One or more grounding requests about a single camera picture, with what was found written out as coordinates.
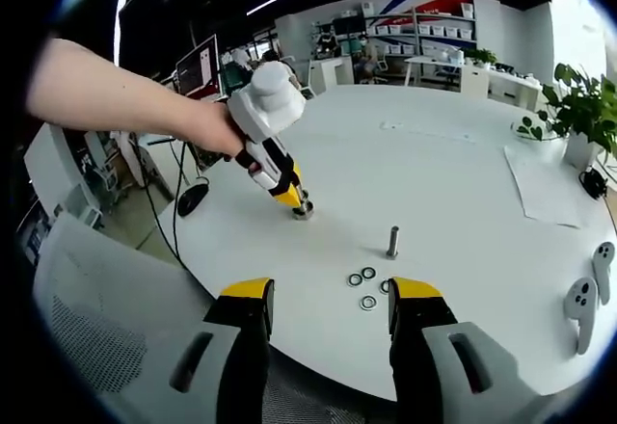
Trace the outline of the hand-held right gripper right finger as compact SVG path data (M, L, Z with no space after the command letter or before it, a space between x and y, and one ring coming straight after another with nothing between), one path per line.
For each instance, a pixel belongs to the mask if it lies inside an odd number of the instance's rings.
M389 279L389 335L399 423L530 423L545 405L515 357L426 282Z

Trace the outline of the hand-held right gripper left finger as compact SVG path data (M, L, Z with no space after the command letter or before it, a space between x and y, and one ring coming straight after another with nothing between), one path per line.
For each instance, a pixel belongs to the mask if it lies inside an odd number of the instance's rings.
M147 344L141 371L108 410L119 423L259 423L275 282L225 288L201 321Z

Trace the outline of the person's left hand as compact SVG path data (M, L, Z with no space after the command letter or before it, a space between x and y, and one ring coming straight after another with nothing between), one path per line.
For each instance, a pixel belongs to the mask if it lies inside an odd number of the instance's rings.
M226 160L234 159L250 172L259 168L257 162L248 164L243 158L247 138L225 103L189 100L182 133L185 140L204 150L220 153Z

